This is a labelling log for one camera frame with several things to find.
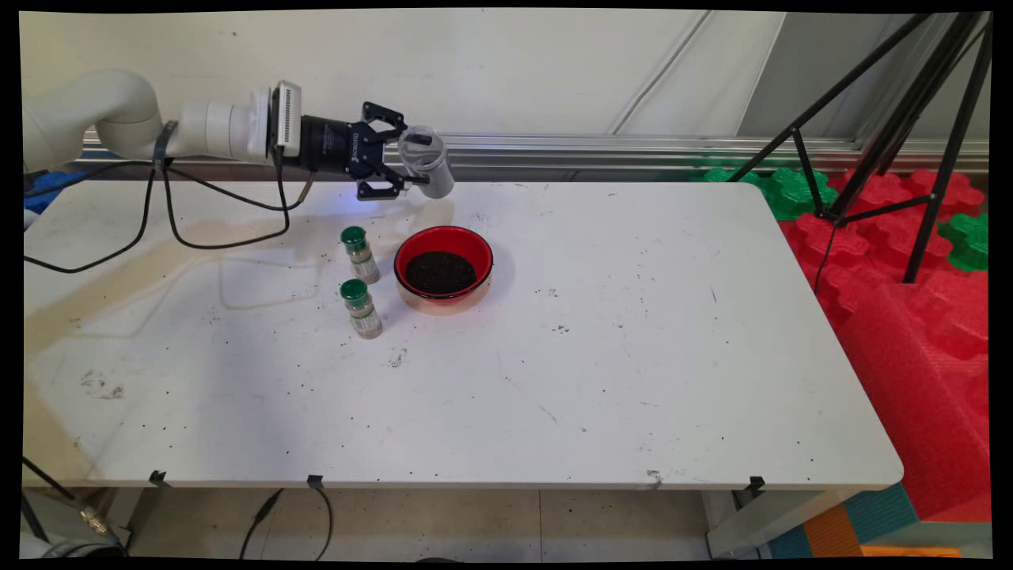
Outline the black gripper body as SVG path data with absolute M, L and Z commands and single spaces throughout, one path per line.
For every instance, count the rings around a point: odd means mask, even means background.
M 365 120 L 301 118 L 299 166 L 307 172 L 369 178 L 380 172 L 382 140 Z

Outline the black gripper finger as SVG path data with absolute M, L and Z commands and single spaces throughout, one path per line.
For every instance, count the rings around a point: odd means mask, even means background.
M 408 129 L 402 113 L 372 101 L 365 101 L 362 104 L 362 123 L 364 127 L 362 127 L 361 141 L 365 144 L 386 144 L 389 141 L 396 141 Z M 373 123 L 389 127 L 384 131 L 376 131 Z
M 355 183 L 357 183 L 357 199 L 359 201 L 394 200 L 406 185 L 428 184 L 428 176 L 413 176 L 402 174 L 390 169 L 389 166 L 373 165 L 368 161 L 355 163 Z

